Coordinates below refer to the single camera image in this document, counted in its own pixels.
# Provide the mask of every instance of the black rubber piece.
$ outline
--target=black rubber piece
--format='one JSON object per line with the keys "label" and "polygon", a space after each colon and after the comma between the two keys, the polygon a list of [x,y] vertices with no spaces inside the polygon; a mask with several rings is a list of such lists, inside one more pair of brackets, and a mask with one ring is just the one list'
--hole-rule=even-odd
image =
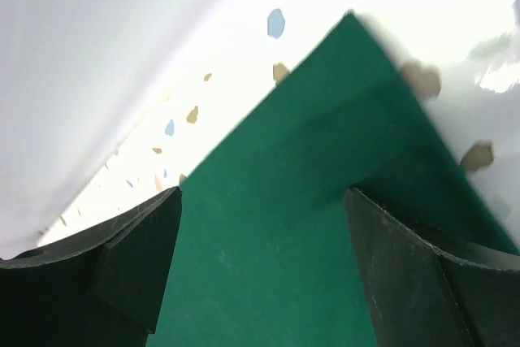
{"label": "black rubber piece", "polygon": [[380,347],[520,346],[520,257],[345,196]]}
{"label": "black rubber piece", "polygon": [[176,244],[181,191],[0,261],[2,345],[144,347]]}

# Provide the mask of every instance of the green paper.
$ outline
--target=green paper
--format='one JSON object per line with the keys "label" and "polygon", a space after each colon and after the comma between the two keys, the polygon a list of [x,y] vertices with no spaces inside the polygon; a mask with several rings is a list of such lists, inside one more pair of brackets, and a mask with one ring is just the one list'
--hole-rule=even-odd
{"label": "green paper", "polygon": [[149,347],[376,346],[343,196],[516,253],[353,15],[183,183]]}

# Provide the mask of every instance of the green card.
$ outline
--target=green card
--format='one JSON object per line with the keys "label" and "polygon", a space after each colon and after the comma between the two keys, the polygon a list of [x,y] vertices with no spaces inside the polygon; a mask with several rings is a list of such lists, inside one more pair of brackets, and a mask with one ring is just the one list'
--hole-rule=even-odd
{"label": "green card", "polygon": [[149,347],[376,346],[343,206],[517,253],[408,85],[353,15],[183,183]]}

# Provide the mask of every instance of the white surface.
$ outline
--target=white surface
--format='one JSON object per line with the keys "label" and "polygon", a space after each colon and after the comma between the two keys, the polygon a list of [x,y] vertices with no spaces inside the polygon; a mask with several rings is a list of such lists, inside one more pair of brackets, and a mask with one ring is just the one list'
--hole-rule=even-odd
{"label": "white surface", "polygon": [[213,1],[0,0],[0,256],[87,185]]}

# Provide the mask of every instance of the green felt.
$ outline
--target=green felt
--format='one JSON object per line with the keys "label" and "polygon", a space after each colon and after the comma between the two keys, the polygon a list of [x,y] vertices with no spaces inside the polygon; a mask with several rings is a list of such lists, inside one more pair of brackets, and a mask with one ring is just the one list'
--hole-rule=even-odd
{"label": "green felt", "polygon": [[352,184],[400,215],[516,253],[347,15],[184,182],[148,346],[376,346],[342,202]]}

